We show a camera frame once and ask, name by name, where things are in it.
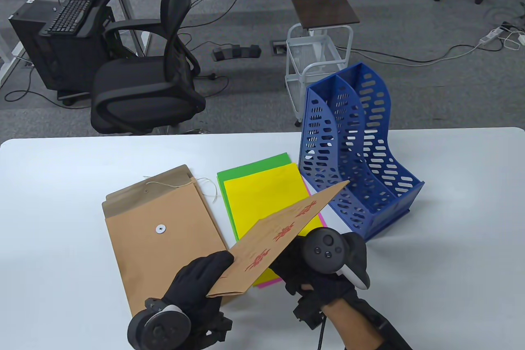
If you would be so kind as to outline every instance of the gray carpet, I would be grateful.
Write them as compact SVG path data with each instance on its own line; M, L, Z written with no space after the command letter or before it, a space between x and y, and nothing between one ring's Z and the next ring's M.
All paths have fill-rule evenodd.
M25 0L0 0L0 32L13 46L16 36L7 17ZM191 10L185 24L210 21L233 0L206 0ZM353 48L378 50L413 59L441 56L455 44L476 44L503 20L518 15L519 1L485 0L349 0L361 23L354 26ZM160 0L131 0L138 18L158 17ZM121 15L118 3L111 5ZM212 44L195 50L203 73L226 75L228 88L207 100L206 110L182 125L204 127L213 133L294 131L294 113L285 90L285 58L271 56L271 40L285 37L296 23L290 0L238 0L218 22L183 30L193 35L188 45L217 43L258 44L260 59L214 63ZM343 37L334 35L336 44ZM162 39L154 39L149 54L161 54ZM491 43L490 48L497 48ZM468 48L456 48L452 55ZM497 127L525 128L525 49L474 53L435 65L408 68L386 65L352 54L351 63L363 61L386 81L392 96L390 128ZM385 61L395 61L381 57ZM0 90L0 142L9 138L98 135L89 122L89 110L68 110L36 95L15 103L4 102L6 93L25 89L29 69L19 65ZM54 99L37 72L32 91ZM197 89L210 94L224 80L198 80ZM79 106L89 105L80 102Z

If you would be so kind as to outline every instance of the brown envelope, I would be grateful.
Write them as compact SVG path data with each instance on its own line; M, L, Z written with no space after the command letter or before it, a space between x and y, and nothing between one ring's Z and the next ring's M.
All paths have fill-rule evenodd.
M167 185L182 185L179 188ZM133 315L160 298L192 260L225 250L215 220L188 167L181 166L107 196L107 229ZM158 225L165 232L156 232Z
M208 293L209 297L246 292L285 247L349 181L337 183L259 220L231 249L234 263Z

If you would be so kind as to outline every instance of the black glove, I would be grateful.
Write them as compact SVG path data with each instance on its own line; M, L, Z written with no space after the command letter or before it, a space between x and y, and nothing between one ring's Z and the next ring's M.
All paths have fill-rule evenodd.
M349 245L357 244L360 254L364 253L361 258L366 268L366 245L362 238L353 232L343 234L343 237ZM298 292L305 296L308 292L302 290L301 285L310 284L313 287L313 292L324 305L343 298L344 295L349 296L350 293L357 297L354 285L343 275L318 273L304 262L302 257L303 240L304 237L302 236L296 237L270 264L270 269L285 281L288 292L292 294Z
M192 332L208 325L219 313L222 297L207 298L206 294L233 260L226 250L193 260L178 272L163 296L163 302L176 305L188 316Z

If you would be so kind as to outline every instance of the vr controller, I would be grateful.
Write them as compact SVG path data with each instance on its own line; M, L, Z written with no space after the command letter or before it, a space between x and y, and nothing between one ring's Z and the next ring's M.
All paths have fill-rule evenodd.
M148 298L146 309L137 313L128 325L128 342L135 350L201 350L224 342L231 330L231 320L222 312L201 329L192 331L191 321L176 305Z
M363 247L366 258L366 245L362 238L345 239L332 228L320 227L311 230L304 238L302 256L311 269L319 273L344 275L360 290L367 290L370 278L366 273L366 260L363 264L358 255Z

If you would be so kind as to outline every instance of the chair seat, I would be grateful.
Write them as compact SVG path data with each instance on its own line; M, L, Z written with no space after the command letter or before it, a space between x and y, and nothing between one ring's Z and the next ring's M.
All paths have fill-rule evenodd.
M117 59L106 63L94 79L92 96L101 93L165 82L163 56ZM107 107L114 116L139 129L176 125L195 115L195 107L175 97L151 97L115 102ZM91 125L101 134L126 132L108 123L91 109Z

